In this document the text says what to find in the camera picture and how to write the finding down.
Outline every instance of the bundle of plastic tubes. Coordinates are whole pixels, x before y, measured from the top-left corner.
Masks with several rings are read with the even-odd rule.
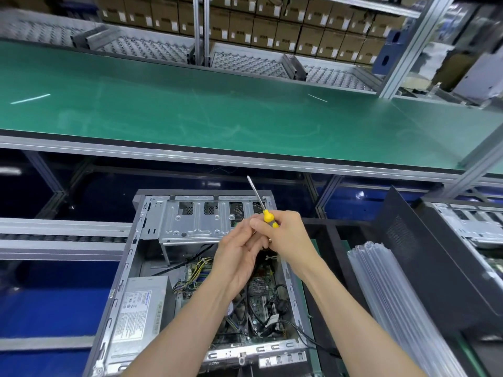
[[[430,377],[466,374],[391,250],[367,242],[348,252],[374,319]]]

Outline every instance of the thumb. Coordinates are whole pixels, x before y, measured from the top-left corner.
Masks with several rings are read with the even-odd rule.
[[[265,235],[266,237],[272,238],[274,234],[274,229],[269,224],[258,218],[252,218],[250,220],[250,226],[252,229],[258,231],[260,234]]]

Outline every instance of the green work surface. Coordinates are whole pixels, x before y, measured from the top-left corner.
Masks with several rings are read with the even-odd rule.
[[[503,121],[458,106],[23,43],[0,42],[0,51],[6,130],[456,169]]]

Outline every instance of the forearm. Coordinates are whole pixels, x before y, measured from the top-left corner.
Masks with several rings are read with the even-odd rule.
[[[305,267],[301,277],[318,304],[352,377],[425,376],[356,302],[321,258]]]
[[[225,288],[226,283],[210,274],[123,375],[195,376],[229,305]]]

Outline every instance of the right hand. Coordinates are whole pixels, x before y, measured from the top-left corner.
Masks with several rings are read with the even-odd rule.
[[[321,259],[306,232],[302,218],[298,212],[290,210],[269,210],[280,225],[273,228],[264,222],[264,216],[250,220],[250,226],[257,232],[269,237],[269,248],[285,259],[293,272],[301,279],[307,266]]]

